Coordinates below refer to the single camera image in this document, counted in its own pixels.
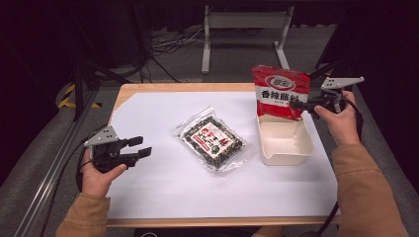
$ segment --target floor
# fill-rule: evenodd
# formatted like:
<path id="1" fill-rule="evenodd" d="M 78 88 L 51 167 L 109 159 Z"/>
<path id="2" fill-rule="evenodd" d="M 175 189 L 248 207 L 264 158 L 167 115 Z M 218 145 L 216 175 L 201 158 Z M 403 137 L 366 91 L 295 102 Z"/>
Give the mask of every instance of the floor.
<path id="1" fill-rule="evenodd" d="M 318 60 L 334 27 L 318 26 L 314 28 L 291 28 L 287 36 L 285 53 L 291 69 L 310 73 L 315 70 Z M 142 68 L 144 83 L 174 82 L 174 79 L 188 82 L 253 82 L 250 68 L 257 64 L 278 65 L 278 59 L 272 46 L 275 32 L 260 31 L 221 31 L 212 36 L 210 73 L 201 73 L 203 44 L 197 39 L 192 44 L 185 45 L 177 51 L 156 55 L 155 59 L 148 60 Z M 129 68 L 118 68 L 114 71 L 120 73 Z M 140 83 L 141 74 L 136 73 L 127 77 L 132 82 Z M 106 124 L 111 116 L 115 99 L 121 85 L 117 82 L 103 78 L 102 86 L 98 92 L 85 91 L 86 96 L 101 108 L 89 109 L 84 115 L 81 124 L 73 122 L 75 110 L 69 107 L 60 109 L 59 114 L 44 128 L 34 142 L 28 147 L 8 180 L 0 189 L 0 236 L 14 236 L 27 229 L 26 236 L 53 236 L 60 221 L 62 221 L 68 207 L 77 195 L 74 175 L 77 159 L 80 153 L 77 143 L 90 132 Z M 57 104 L 60 102 L 67 87 L 57 95 Z M 391 154 L 385 139 L 374 122 L 368 105 L 363 101 L 361 93 L 355 88 L 357 104 L 365 117 L 363 141 L 370 150 L 377 163 L 387 176 L 394 190 L 395 199 L 400 209 L 405 227 L 410 236 L 419 236 L 419 197 L 407 179 L 402 174 L 396 160 Z M 327 127 L 322 120 L 315 121 L 320 138 L 330 157 L 334 143 L 328 134 Z M 54 169 L 52 164 L 59 163 L 65 167 L 62 179 L 45 188 L 45 198 L 39 202 L 37 192 L 47 180 L 48 174 Z M 54 184 L 57 184 L 55 197 Z M 37 211 L 31 207 L 38 204 Z M 298 236 L 307 230 L 316 230 L 318 225 L 288 226 L 284 229 L 284 236 Z M 133 229 L 110 228 L 109 236 L 132 236 Z M 336 236 L 336 226 L 331 225 L 323 235 Z"/>

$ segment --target seaweed snack package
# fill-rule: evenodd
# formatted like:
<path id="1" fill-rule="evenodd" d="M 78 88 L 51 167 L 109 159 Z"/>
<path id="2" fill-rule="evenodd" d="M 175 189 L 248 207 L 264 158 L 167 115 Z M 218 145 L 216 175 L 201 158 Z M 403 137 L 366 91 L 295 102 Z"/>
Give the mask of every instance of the seaweed snack package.
<path id="1" fill-rule="evenodd" d="M 211 171 L 226 172 L 240 167 L 248 143 L 219 119 L 212 107 L 187 119 L 175 134 L 184 141 Z"/>

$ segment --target plastic packaging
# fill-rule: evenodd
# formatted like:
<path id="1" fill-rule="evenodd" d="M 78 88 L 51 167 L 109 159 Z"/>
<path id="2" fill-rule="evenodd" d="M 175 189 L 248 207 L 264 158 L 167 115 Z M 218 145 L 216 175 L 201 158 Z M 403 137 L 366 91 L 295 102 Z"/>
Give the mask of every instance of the plastic packaging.
<path id="1" fill-rule="evenodd" d="M 226 172 L 241 167 L 249 144 L 215 115 L 212 107 L 185 120 L 174 132 L 208 169 Z"/>
<path id="2" fill-rule="evenodd" d="M 303 110 L 293 110 L 290 101 L 307 102 L 310 79 L 306 74 L 269 65 L 253 67 L 252 74 L 258 117 L 300 120 Z"/>

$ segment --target label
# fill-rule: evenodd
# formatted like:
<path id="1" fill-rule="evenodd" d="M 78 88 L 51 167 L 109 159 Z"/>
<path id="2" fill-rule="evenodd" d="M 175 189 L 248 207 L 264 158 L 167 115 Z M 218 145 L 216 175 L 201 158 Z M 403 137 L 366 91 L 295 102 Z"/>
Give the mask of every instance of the label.
<path id="1" fill-rule="evenodd" d="M 233 143 L 224 132 L 211 122 L 201 127 L 191 138 L 213 159 Z"/>

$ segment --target white plastic container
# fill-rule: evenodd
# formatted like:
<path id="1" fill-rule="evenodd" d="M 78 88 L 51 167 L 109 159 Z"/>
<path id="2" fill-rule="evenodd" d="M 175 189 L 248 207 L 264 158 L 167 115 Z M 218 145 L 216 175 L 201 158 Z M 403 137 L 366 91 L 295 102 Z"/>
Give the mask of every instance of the white plastic container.
<path id="1" fill-rule="evenodd" d="M 267 165 L 300 165 L 313 153 L 313 143 L 303 120 L 258 117 L 263 162 Z"/>

